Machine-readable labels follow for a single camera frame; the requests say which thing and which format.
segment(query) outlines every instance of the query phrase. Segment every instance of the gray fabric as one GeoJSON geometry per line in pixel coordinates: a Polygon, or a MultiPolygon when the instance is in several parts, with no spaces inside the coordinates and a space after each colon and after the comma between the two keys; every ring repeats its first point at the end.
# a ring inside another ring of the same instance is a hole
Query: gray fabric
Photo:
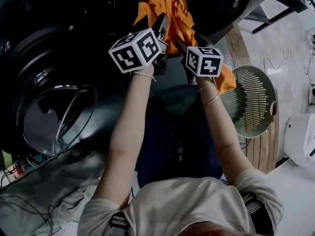
{"type": "MultiPolygon", "coordinates": [[[[212,177],[176,178],[144,186],[122,210],[130,224],[130,235],[176,236],[187,226],[214,222],[238,232],[255,233],[241,193],[251,192],[262,201],[274,231],[283,216],[283,206],[266,175],[250,169],[242,172],[235,186],[212,177]]],[[[119,212],[110,200],[93,199],[82,213],[78,236],[110,235],[109,221],[119,212]]]]}
{"type": "MultiPolygon", "coordinates": [[[[0,190],[0,198],[19,196],[41,213],[48,213],[48,206],[53,205],[53,235],[62,235],[77,208],[84,205],[94,193],[104,169],[104,159],[105,156],[97,151],[84,155],[80,150],[73,149],[3,192],[0,190]]],[[[35,212],[22,200],[5,200],[35,212]]],[[[47,236],[51,233],[50,226],[45,224],[40,215],[24,211],[3,199],[0,199],[0,217],[0,228],[7,236],[47,236]]]]}

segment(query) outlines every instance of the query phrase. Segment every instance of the black and white cube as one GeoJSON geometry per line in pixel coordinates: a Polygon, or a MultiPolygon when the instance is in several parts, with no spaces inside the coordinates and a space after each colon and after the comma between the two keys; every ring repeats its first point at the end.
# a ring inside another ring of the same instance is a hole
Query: black and white cube
{"type": "Polygon", "coordinates": [[[126,36],[108,51],[122,73],[148,67],[162,53],[151,28],[126,36]]]}
{"type": "Polygon", "coordinates": [[[217,48],[188,46],[186,67],[198,77],[219,77],[223,58],[217,48]]]}

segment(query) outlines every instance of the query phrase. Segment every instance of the jeans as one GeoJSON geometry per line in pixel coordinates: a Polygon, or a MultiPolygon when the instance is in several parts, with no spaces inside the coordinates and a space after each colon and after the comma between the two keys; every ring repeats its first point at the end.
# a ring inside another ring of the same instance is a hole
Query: jeans
{"type": "Polygon", "coordinates": [[[149,99],[136,171],[140,188],[174,177],[221,177],[222,168],[200,98],[179,123],[174,123],[161,99],[149,99]],[[183,146],[181,160],[177,152],[179,141],[183,146]]]}

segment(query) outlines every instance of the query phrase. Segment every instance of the orange cloth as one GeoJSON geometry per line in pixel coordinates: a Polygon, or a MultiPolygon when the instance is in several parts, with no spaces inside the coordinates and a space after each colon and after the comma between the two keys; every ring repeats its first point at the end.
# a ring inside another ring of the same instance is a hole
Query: orange cloth
{"type": "MultiPolygon", "coordinates": [[[[138,17],[134,24],[145,16],[148,16],[149,27],[152,27],[157,17],[163,12],[167,15],[170,22],[163,39],[168,44],[167,54],[178,53],[176,45],[173,42],[176,36],[184,40],[188,46],[198,46],[194,37],[195,31],[191,28],[194,22],[187,10],[186,0],[141,0],[138,8],[138,17]]],[[[215,81],[220,94],[236,88],[234,75],[226,65],[222,66],[221,74],[215,78],[215,81]]]]}

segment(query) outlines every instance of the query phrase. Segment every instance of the wooden floor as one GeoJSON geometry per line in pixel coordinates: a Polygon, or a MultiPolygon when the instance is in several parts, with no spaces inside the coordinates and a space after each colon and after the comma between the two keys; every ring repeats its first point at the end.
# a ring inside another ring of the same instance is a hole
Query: wooden floor
{"type": "MultiPolygon", "coordinates": [[[[249,55],[238,27],[233,28],[226,40],[229,44],[235,67],[251,64],[249,55]]],[[[246,148],[243,152],[254,165],[254,167],[264,173],[273,171],[276,167],[279,151],[279,108],[274,116],[269,129],[259,137],[246,139],[246,148]]]]}

